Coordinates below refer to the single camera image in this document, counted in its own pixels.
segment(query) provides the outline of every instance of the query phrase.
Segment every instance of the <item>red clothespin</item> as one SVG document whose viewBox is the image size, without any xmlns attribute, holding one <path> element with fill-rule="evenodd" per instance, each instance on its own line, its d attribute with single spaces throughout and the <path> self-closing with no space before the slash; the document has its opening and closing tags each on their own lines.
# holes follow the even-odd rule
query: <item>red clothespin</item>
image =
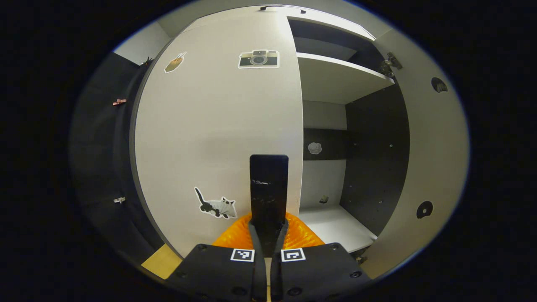
<svg viewBox="0 0 537 302">
<path fill-rule="evenodd" d="M 116 102 L 114 102 L 112 105 L 113 105 L 113 106 L 119 106 L 119 105 L 121 105 L 121 104 L 123 104 L 123 103 L 126 103 L 126 102 L 127 102 L 126 99 L 118 99 L 118 100 L 117 100 Z"/>
</svg>

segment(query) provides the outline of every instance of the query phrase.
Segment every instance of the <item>cabinet handle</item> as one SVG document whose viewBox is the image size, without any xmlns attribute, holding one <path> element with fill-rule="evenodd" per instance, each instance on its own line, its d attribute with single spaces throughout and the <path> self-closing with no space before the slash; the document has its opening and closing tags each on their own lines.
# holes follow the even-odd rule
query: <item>cabinet handle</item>
<svg viewBox="0 0 537 302">
<path fill-rule="evenodd" d="M 262 6 L 259 10 L 260 10 L 260 11 L 264 11 L 264 10 L 266 10 L 267 8 L 270 8 L 270 7 L 292 8 L 292 9 L 298 9 L 298 10 L 300 10 L 300 13 L 306 13 L 306 11 L 303 10 L 303 9 L 294 8 L 294 7 L 292 7 L 292 6 L 285 6 L 285 5 L 267 5 L 267 6 Z"/>
</svg>

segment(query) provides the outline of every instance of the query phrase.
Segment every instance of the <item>orange soft gripper pad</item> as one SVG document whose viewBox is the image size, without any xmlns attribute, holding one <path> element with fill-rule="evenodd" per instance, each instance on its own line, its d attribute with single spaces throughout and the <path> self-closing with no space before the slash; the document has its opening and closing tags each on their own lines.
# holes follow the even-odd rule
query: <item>orange soft gripper pad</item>
<svg viewBox="0 0 537 302">
<path fill-rule="evenodd" d="M 253 249 L 248 223 L 252 214 L 247 214 L 234 222 L 216 239 L 214 246 L 238 249 Z M 295 215 L 285 213 L 289 222 L 283 249 L 303 248 L 323 245 L 324 242 Z"/>
</svg>

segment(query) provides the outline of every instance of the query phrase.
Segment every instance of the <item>cloud sticker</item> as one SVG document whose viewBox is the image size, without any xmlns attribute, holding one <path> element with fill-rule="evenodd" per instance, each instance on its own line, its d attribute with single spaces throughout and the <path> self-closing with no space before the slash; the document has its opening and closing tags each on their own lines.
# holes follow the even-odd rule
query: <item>cloud sticker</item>
<svg viewBox="0 0 537 302">
<path fill-rule="evenodd" d="M 312 142 L 311 144 L 308 145 L 308 150 L 311 154 L 319 154 L 323 148 L 321 147 L 321 144 L 318 143 L 318 142 Z"/>
</svg>

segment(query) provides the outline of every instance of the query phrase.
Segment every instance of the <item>open cabinet door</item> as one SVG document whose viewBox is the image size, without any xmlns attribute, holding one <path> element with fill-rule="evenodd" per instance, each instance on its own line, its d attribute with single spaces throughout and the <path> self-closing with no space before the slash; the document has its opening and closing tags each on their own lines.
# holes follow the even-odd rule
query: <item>open cabinet door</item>
<svg viewBox="0 0 537 302">
<path fill-rule="evenodd" d="M 401 32 L 392 29 L 373 44 L 392 67 L 407 107 L 410 151 L 400 199 L 362 267 L 376 278 L 424 248 L 457 206 L 469 163 L 465 114 L 455 87 L 441 68 Z"/>
<path fill-rule="evenodd" d="M 267 58 L 258 53 L 252 64 L 253 51 L 267 51 Z M 250 212 L 252 154 L 289 157 L 286 210 L 298 214 L 302 96 L 285 15 L 241 16 L 183 32 L 155 60 L 141 90 L 134 178 L 148 216 L 176 252 L 186 256 L 198 243 L 213 243 Z"/>
</svg>

